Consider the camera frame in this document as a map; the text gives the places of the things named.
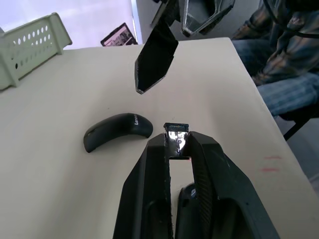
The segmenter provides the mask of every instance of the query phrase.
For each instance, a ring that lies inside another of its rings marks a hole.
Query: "person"
[[[288,28],[319,34],[318,0],[283,0],[278,5]],[[261,5],[232,42],[273,116],[318,103],[319,39],[282,31]]]

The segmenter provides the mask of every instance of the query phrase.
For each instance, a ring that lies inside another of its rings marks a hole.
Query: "jeans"
[[[274,49],[268,40],[234,40],[237,53],[253,76],[261,70]],[[266,106],[273,116],[316,104],[319,99],[319,72],[307,72],[301,76],[258,86]]]

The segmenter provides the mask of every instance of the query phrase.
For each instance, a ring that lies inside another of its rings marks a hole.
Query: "red mark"
[[[261,171],[263,172],[279,172],[279,168],[262,168]]]
[[[280,156],[269,156],[269,157],[264,157],[264,159],[282,159]]]

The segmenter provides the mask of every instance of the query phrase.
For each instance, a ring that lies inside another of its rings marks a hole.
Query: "floor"
[[[131,0],[13,0],[0,6],[4,31],[57,12],[73,41],[65,49],[101,46],[100,41],[124,22],[135,33]]]
[[[281,118],[276,122],[283,134],[294,125]],[[319,119],[310,120],[287,143],[319,197]]]

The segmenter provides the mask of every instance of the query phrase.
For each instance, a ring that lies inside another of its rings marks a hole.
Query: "chair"
[[[310,119],[319,118],[319,104],[307,106],[295,111],[280,115],[287,121],[294,121],[296,124],[284,135],[285,140],[290,139],[299,129],[301,129]]]

